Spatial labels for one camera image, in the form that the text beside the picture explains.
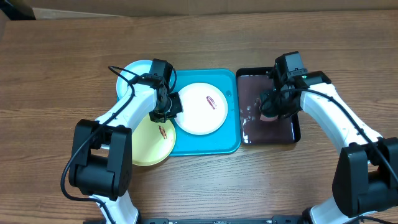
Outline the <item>green and pink sponge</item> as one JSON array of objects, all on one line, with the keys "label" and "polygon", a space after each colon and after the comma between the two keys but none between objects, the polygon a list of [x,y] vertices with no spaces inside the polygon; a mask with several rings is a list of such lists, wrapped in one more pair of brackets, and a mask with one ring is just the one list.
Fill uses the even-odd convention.
[{"label": "green and pink sponge", "polygon": [[271,121],[275,121],[275,120],[277,120],[278,119],[278,116],[276,115],[276,116],[272,116],[272,117],[270,117],[270,116],[265,116],[265,115],[260,115],[260,120],[261,121],[265,121],[265,122],[271,122]]}]

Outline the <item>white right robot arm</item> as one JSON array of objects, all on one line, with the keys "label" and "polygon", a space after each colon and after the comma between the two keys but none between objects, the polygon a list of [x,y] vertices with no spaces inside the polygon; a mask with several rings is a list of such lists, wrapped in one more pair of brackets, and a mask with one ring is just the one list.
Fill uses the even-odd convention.
[{"label": "white right robot arm", "polygon": [[397,206],[397,138],[384,138],[361,121],[321,71],[268,72],[273,87],[261,94],[265,120],[304,111],[338,151],[332,196],[303,212],[303,223],[358,223]]}]

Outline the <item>light blue plate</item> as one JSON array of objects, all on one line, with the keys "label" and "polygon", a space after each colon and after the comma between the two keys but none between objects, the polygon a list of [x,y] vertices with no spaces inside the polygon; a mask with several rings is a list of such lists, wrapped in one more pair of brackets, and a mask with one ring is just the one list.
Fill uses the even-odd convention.
[{"label": "light blue plate", "polygon": [[[143,75],[144,73],[149,73],[150,68],[152,65],[151,60],[138,60],[135,62],[130,63],[124,69],[129,70],[136,75]],[[121,75],[126,78],[127,80],[132,80],[136,76],[125,71],[121,71]],[[117,101],[119,101],[126,93],[127,93],[128,84],[125,80],[118,77],[116,81],[116,94],[117,94]]]}]

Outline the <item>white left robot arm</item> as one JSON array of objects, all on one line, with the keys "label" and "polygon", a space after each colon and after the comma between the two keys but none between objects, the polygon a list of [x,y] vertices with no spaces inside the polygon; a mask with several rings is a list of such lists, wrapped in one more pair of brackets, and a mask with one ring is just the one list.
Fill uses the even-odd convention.
[{"label": "white left robot arm", "polygon": [[81,119],[75,126],[61,191],[70,200],[97,204],[104,216],[102,223],[137,223],[139,219],[127,190],[132,173],[132,134],[145,116],[164,123],[182,112],[170,83],[174,73],[120,75],[127,85],[124,96],[96,120]]}]

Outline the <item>pink plate with red stain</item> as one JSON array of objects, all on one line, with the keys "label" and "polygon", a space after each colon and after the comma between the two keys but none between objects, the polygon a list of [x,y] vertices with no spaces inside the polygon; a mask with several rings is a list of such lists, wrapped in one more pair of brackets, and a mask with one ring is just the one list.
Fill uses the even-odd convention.
[{"label": "pink plate with red stain", "polygon": [[183,111],[175,122],[194,135],[215,132],[225,122],[228,103],[224,94],[208,83],[192,83],[178,91]]}]

